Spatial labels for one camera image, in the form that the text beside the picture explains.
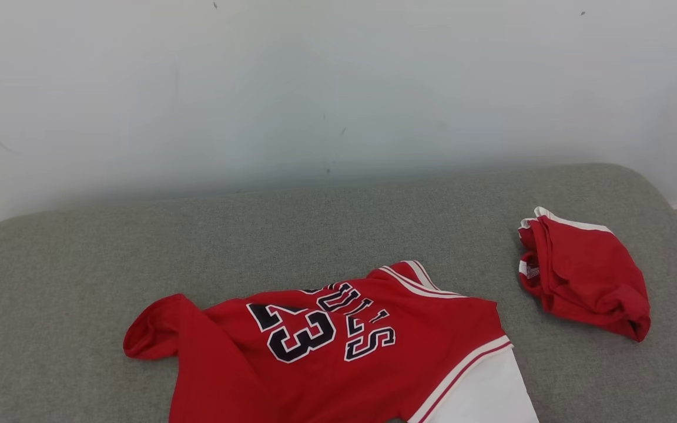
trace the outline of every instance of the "crumpled red cloth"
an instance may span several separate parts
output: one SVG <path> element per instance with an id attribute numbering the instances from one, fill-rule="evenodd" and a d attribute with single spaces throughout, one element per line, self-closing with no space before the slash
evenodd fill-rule
<path id="1" fill-rule="evenodd" d="M 519 238 L 524 288 L 548 313 L 642 342 L 650 328 L 644 276 L 607 227 L 561 219 L 537 207 Z"/>

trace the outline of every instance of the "jersey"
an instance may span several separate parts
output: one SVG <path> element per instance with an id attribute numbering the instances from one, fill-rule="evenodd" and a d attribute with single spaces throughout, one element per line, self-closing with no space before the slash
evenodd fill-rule
<path id="1" fill-rule="evenodd" d="M 484 413 L 497 415 L 479 421 L 501 418 L 508 398 L 534 416 L 512 354 L 478 366 L 510 348 L 495 303 L 441 291 L 416 261 L 207 310 L 173 295 L 146 308 L 124 340 L 132 358 L 178 355 L 172 423 L 449 423 L 483 407 L 479 391 L 491 396 Z M 514 386 L 515 395 L 499 391 Z"/>

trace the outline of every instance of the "gray cushion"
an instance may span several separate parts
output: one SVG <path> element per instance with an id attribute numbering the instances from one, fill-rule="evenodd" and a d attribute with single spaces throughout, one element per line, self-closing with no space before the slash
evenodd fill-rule
<path id="1" fill-rule="evenodd" d="M 535 206 L 615 232 L 643 271 L 641 344 L 540 310 L 516 228 Z M 421 260 L 441 289 L 498 302 L 542 423 L 677 421 L 677 217 L 618 166 L 249 193 L 0 223 L 0 421 L 166 421 L 177 362 L 130 360 L 161 297 L 206 307 Z"/>

